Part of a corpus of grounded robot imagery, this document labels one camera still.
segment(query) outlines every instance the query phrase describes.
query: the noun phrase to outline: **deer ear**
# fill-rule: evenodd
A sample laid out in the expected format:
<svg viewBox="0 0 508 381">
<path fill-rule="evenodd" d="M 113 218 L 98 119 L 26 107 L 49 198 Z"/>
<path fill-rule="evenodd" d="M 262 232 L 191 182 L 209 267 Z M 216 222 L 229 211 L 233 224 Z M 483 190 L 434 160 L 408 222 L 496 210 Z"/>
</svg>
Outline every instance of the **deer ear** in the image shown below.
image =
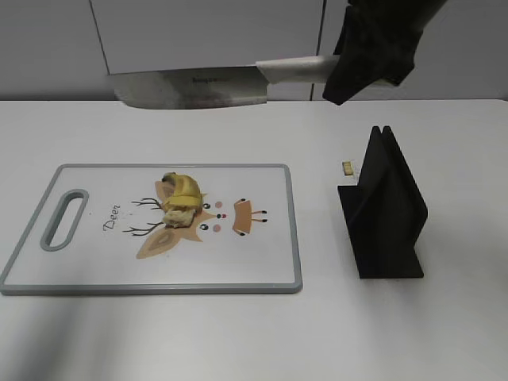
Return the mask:
<svg viewBox="0 0 508 381">
<path fill-rule="evenodd" d="M 171 197 L 173 192 L 175 191 L 175 187 L 170 183 L 163 183 L 162 181 L 156 181 L 156 192 L 157 197 L 160 201 L 166 201 L 166 198 Z"/>
<path fill-rule="evenodd" d="M 150 234 L 141 246 L 136 258 L 142 260 L 151 256 L 157 256 L 171 250 L 180 241 L 180 236 L 176 236 L 173 229 L 162 228 Z"/>
</svg>

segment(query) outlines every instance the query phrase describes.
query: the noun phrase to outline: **deer text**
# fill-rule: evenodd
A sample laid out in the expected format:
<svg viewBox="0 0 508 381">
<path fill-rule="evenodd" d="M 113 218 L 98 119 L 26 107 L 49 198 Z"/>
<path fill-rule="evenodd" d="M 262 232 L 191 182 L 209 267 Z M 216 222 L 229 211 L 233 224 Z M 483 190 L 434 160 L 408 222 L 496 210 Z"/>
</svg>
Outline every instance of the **deer text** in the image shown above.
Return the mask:
<svg viewBox="0 0 508 381">
<path fill-rule="evenodd" d="M 120 209 L 119 205 L 113 205 L 113 209 L 111 210 L 110 219 L 102 225 L 102 231 L 111 230 L 114 228 L 114 223 L 118 219 L 118 210 Z"/>
</svg>

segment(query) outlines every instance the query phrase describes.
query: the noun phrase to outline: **cabinet door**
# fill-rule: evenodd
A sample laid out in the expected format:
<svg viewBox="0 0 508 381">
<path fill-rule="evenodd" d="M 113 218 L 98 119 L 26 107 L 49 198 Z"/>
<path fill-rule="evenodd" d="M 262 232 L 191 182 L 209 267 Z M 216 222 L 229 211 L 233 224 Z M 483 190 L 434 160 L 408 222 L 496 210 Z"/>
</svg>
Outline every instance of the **cabinet door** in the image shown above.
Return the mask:
<svg viewBox="0 0 508 381">
<path fill-rule="evenodd" d="M 254 64 L 312 56 L 318 0 L 93 0 L 111 73 Z M 269 88 L 309 99 L 310 85 Z"/>
<path fill-rule="evenodd" d="M 90 4 L 0 2 L 0 99 L 114 99 Z"/>
<path fill-rule="evenodd" d="M 328 0 L 321 54 L 335 49 L 347 0 Z M 369 87 L 354 99 L 506 98 L 508 2 L 448 0 L 425 27 L 416 68 L 400 87 Z M 313 99 L 322 99 L 316 86 Z"/>
</svg>

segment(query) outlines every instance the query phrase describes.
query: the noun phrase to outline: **black knife holder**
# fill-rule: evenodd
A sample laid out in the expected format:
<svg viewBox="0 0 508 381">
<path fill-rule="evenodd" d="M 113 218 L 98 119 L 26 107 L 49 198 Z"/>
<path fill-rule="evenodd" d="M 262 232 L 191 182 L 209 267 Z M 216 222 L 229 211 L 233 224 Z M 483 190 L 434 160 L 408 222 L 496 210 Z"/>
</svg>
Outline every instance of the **black knife holder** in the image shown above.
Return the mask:
<svg viewBox="0 0 508 381">
<path fill-rule="evenodd" d="M 338 191 L 360 278 L 422 278 L 427 207 L 389 126 L 372 128 L 358 185 Z"/>
</svg>

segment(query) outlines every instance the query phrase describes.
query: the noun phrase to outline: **gray cutting board rim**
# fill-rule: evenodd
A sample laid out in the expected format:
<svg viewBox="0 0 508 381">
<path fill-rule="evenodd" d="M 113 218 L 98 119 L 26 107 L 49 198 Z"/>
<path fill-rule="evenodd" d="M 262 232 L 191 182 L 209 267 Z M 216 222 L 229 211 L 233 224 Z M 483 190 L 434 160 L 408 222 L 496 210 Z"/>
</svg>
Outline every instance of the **gray cutting board rim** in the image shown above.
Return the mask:
<svg viewBox="0 0 508 381">
<path fill-rule="evenodd" d="M 287 217 L 291 231 L 291 255 L 294 281 L 284 283 L 142 283 L 142 284 L 15 284 L 6 282 L 23 244 L 32 231 L 44 204 L 62 171 L 66 168 L 208 168 L 249 169 L 279 168 L 283 170 L 286 192 Z M 302 274 L 298 252 L 291 174 L 285 164 L 63 164 L 54 174 L 38 207 L 0 276 L 0 291 L 7 295 L 136 295 L 136 294 L 292 294 L 302 289 Z"/>
</svg>

